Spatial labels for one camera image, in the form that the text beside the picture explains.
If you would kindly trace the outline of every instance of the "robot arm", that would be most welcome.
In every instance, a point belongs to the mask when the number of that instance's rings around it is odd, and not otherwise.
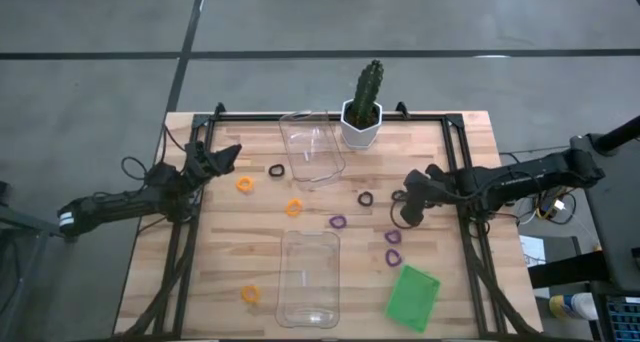
[[[233,172],[233,163],[242,149],[233,145],[218,152],[208,152],[200,141],[185,145],[186,160],[182,171],[160,162],[144,178],[137,191],[77,198],[58,211],[60,232],[75,237],[99,225],[127,218],[160,213],[170,222],[191,217],[190,196],[213,177]]]
[[[462,203],[469,215],[488,218],[506,202],[557,186],[588,188],[603,177],[591,155],[577,149],[498,168],[472,167],[445,173],[432,164],[426,174],[413,170],[407,175],[407,201],[400,214],[409,225],[417,226],[422,222],[425,202]]]

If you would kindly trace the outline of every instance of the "wooden table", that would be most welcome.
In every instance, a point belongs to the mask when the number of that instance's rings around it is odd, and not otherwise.
[[[488,113],[461,113],[473,164],[499,166]],[[193,113],[167,115],[167,126],[178,142],[188,141],[192,117]],[[417,335],[384,316],[400,271],[400,268],[389,268],[385,264],[388,245],[383,234],[393,228],[389,220],[390,195],[402,188],[404,177],[414,168],[422,170],[428,164],[436,163],[447,170],[440,124],[385,122],[373,146],[359,152],[344,145],[337,124],[334,131],[347,167],[337,183],[305,192],[292,180],[277,122],[216,124],[213,150],[235,143],[241,143],[243,149],[235,164],[236,172],[213,179],[205,189],[184,338],[477,336],[453,206],[425,210],[423,223],[416,229],[403,231],[403,242],[398,247],[405,263],[427,271],[442,283],[426,332]],[[459,145],[455,148],[457,160],[462,161]],[[168,143],[166,161],[182,166],[183,160],[182,151]],[[274,180],[267,174],[269,166],[276,163],[287,168],[281,180]],[[255,180],[253,193],[245,195],[236,189],[236,180],[241,176]],[[374,195],[372,207],[357,203],[357,196],[363,191]],[[299,198],[304,204],[304,211],[297,217],[284,213],[291,198]],[[347,216],[347,228],[340,231],[331,228],[328,220],[336,214]],[[156,219],[157,216],[148,216],[142,225]],[[283,328],[275,320],[280,241],[288,230],[334,231],[340,237],[340,322],[335,328]],[[158,291],[170,233],[171,225],[160,223],[138,237],[116,332],[131,326]],[[527,322],[541,330],[513,218],[492,220],[489,240],[500,287]],[[240,296],[241,288],[251,284],[262,292],[257,306],[247,304]],[[490,300],[486,290],[483,291],[483,303],[492,330]],[[173,321],[173,304],[171,301],[167,329]]]

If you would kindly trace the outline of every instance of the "green lid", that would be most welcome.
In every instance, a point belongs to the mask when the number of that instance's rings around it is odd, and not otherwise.
[[[424,332],[439,290],[440,281],[404,265],[387,304],[387,317],[417,332]]]

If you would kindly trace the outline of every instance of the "cactus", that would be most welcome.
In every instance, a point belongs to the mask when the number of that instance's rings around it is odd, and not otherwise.
[[[360,73],[356,95],[349,105],[347,115],[347,121],[353,127],[363,130],[376,123],[373,103],[378,96],[383,74],[384,68],[378,60],[371,61]]]

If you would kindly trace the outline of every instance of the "gray floor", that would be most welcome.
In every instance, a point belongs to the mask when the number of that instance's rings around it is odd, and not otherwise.
[[[178,51],[193,1],[0,0],[0,52]],[[205,0],[194,50],[633,48],[639,16],[635,0]],[[177,109],[335,110],[366,62],[192,61]],[[414,110],[489,110],[503,151],[566,145],[640,113],[640,57],[383,63],[385,108],[402,100]],[[0,179],[14,186],[12,205],[53,221],[75,197],[135,188],[119,161],[151,161],[175,68],[0,61]],[[23,340],[108,336],[134,229],[114,223],[73,245],[52,242]],[[577,223],[534,221],[522,233],[577,235],[583,251],[594,244]]]

